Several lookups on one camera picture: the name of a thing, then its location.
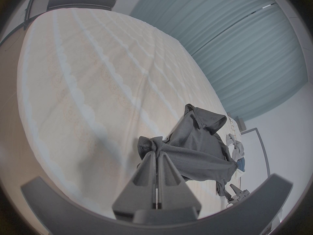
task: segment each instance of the curtain fold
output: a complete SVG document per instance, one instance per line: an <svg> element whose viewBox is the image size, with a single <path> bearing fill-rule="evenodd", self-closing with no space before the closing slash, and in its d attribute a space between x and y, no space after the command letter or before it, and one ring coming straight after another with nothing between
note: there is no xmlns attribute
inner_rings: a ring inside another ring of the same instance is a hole
<svg viewBox="0 0 313 235"><path fill-rule="evenodd" d="M131 16L179 40L226 112L248 120L283 103L307 82L298 39L274 2L140 0Z"/></svg>

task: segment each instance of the black garment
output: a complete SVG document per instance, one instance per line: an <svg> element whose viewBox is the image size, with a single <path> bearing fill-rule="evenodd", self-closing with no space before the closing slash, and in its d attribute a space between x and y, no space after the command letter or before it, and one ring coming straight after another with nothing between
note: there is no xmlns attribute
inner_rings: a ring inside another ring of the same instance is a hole
<svg viewBox="0 0 313 235"><path fill-rule="evenodd" d="M183 119L166 140L139 137L139 156L143 159L149 151L155 151L158 157L164 151L185 181L216 180L218 195L225 196L225 184L238 167L216 133L226 121L224 115L187 104Z"/></svg>

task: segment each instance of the floor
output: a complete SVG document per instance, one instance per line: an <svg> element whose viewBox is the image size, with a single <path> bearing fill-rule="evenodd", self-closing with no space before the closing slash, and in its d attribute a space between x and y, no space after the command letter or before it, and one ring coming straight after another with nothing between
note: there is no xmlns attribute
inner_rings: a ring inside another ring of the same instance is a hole
<svg viewBox="0 0 313 235"><path fill-rule="evenodd" d="M14 209L23 217L24 222L38 234L48 235L48 231L35 217L20 190L21 185L41 176L59 191L35 159L18 113L17 66L26 31L21 28L0 46L0 185ZM11 227L13 230L10 230L7 218L8 216L0 209L2 221L0 233L5 234L1 229L7 229L8 234L14 234L14 228Z"/></svg>

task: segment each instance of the whiteboard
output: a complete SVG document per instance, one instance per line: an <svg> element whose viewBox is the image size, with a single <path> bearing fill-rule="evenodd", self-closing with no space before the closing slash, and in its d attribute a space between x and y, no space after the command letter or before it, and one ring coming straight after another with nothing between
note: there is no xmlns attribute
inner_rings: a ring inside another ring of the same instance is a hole
<svg viewBox="0 0 313 235"><path fill-rule="evenodd" d="M257 128L243 132L245 171L241 176L241 189L253 192L270 175L266 151Z"/></svg>

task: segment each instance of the bed sheet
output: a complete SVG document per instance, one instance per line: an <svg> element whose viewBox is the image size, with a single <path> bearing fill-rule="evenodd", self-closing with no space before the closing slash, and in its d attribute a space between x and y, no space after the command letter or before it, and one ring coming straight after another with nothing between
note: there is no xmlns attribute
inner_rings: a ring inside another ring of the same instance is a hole
<svg viewBox="0 0 313 235"><path fill-rule="evenodd" d="M226 115L176 39L106 10L39 16L22 46L17 94L27 139L48 176L70 199L111 218L141 161L139 136L166 138L188 103ZM224 143L228 133L229 120L218 131ZM199 217L226 207L215 181L187 184L202 204Z"/></svg>

